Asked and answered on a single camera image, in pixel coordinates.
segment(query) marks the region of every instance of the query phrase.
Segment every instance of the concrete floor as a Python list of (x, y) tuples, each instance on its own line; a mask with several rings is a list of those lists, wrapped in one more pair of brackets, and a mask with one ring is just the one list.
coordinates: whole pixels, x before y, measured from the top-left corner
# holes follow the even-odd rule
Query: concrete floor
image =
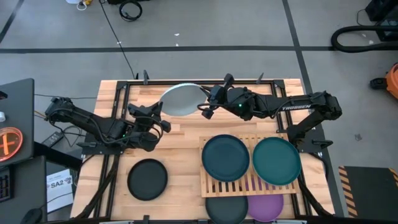
[[(291, 26), (286, 16), (290, 6), (293, 25), (301, 46), (330, 46), (332, 33), (340, 27), (356, 25), (356, 12), (369, 0), (153, 0), (142, 2), (144, 13), (136, 22), (125, 22), (118, 7), (104, 5), (115, 32), (124, 47), (153, 47), (151, 52), (126, 53), (134, 72), (146, 69), (152, 79), (309, 77), (313, 91), (327, 90), (338, 97), (343, 116), (323, 123), (331, 166), (392, 167), (396, 159), (398, 101), (383, 91), (372, 91), (370, 79), (382, 77), (396, 62), (397, 52), (379, 51), (344, 54), (332, 51), (304, 51), (297, 59)], [(16, 17), (7, 21), (13, 11)], [(360, 14), (363, 24), (371, 24)], [(0, 1), (0, 84), (35, 79), (35, 92), (62, 96), (96, 96), (101, 80), (131, 79), (123, 55), (119, 52), (92, 52), (90, 48), (115, 48), (118, 44), (94, 1), (85, 11), (64, 0)], [(346, 45), (378, 42), (371, 32), (341, 37)], [(279, 50), (170, 51), (155, 47), (184, 46), (279, 46)], [(61, 49), (87, 48), (82, 53), (56, 53)], [(55, 49), (55, 53), (6, 54), (5, 49)], [(35, 97), (35, 109), (44, 111), (50, 98)], [(77, 106), (93, 111), (95, 100), (75, 100)], [(35, 140), (43, 141), (55, 131), (35, 118)], [(71, 151), (62, 141), (56, 146)], [(68, 216), (68, 209), (51, 214), (49, 220)], [(336, 209), (337, 215), (347, 215)]]

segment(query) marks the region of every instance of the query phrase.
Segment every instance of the dark teal plate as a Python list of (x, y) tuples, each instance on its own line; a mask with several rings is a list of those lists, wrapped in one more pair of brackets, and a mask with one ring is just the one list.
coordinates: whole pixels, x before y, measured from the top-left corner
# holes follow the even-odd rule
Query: dark teal plate
[(253, 168), (257, 175), (272, 185), (287, 185), (300, 174), (301, 161), (296, 148), (277, 137), (263, 139), (253, 151)]
[(231, 182), (246, 173), (250, 164), (250, 154), (241, 140), (229, 134), (220, 134), (206, 142), (201, 160), (212, 178)]

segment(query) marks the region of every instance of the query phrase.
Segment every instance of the vacuum hose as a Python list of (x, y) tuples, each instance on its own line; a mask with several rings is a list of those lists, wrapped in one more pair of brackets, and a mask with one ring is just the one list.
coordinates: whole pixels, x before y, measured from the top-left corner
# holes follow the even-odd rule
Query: vacuum hose
[(398, 41), (393, 42), (385, 42), (380, 44), (373, 44), (369, 46), (343, 46), (338, 41), (337, 38), (340, 34), (345, 32), (352, 32), (352, 31), (393, 31), (398, 32), (398, 27), (388, 27), (388, 26), (349, 26), (343, 27), (338, 29), (332, 36), (331, 36), (331, 45), (341, 52), (346, 53), (360, 53), (360, 52), (367, 52), (371, 50), (398, 50)]

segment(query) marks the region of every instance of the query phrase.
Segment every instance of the black stand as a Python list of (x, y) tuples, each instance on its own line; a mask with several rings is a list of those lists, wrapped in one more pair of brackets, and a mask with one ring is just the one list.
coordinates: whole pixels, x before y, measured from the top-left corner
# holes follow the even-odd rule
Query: black stand
[(51, 149), (41, 143), (34, 142), (34, 157), (36, 156), (45, 156), (46, 161), (48, 162), (53, 162), (76, 171), (80, 170), (80, 159), (58, 152), (57, 150)]

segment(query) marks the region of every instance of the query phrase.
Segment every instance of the wooden tabletop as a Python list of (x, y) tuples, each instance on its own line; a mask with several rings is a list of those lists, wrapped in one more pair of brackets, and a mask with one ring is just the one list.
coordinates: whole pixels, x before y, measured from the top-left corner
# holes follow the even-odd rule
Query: wooden tabletop
[[(284, 81), (288, 96), (303, 94), (299, 79), (285, 79)], [(103, 117), (111, 116), (116, 83), (117, 80), (103, 80), (101, 82), (94, 110), (95, 114)], [(246, 86), (257, 93), (271, 93), (269, 85)], [(161, 94), (169, 87), (165, 85), (132, 86), (129, 102), (135, 105), (152, 105), (160, 99)], [(118, 118), (121, 116), (123, 95), (124, 90), (122, 90), (119, 102)], [(293, 111), (293, 122), (298, 123), (307, 115), (308, 111)], [(282, 117), (284, 127), (287, 127), (285, 116), (282, 115)], [(127, 115), (126, 119), (132, 120), (132, 117)], [(127, 149), (120, 158), (112, 220), (142, 220), (144, 215), (150, 215), (152, 220), (208, 219), (205, 199), (201, 197), (200, 189), (199, 137), (217, 134), (275, 133), (277, 129), (276, 120), (253, 118), (250, 121), (243, 121), (224, 109), (215, 111), (211, 120), (206, 120), (199, 111), (182, 117), (162, 114), (162, 119), (172, 124), (172, 131), (164, 134), (154, 151)], [(300, 157), (307, 187), (327, 211), (334, 213), (322, 162), (308, 154), (301, 153)], [(135, 163), (146, 158), (157, 159), (163, 163), (167, 169), (169, 181), (161, 196), (144, 202), (134, 198), (129, 193), (127, 175)], [(82, 167), (71, 217), (78, 215), (96, 192), (102, 162), (103, 156), (97, 155)], [(297, 197), (300, 212), (305, 214), (302, 196), (297, 194)], [(103, 200), (101, 206), (101, 215), (105, 214), (108, 190), (104, 193), (103, 198), (105, 200)], [(284, 199), (284, 209), (279, 218), (294, 218), (290, 195), (284, 195)]]

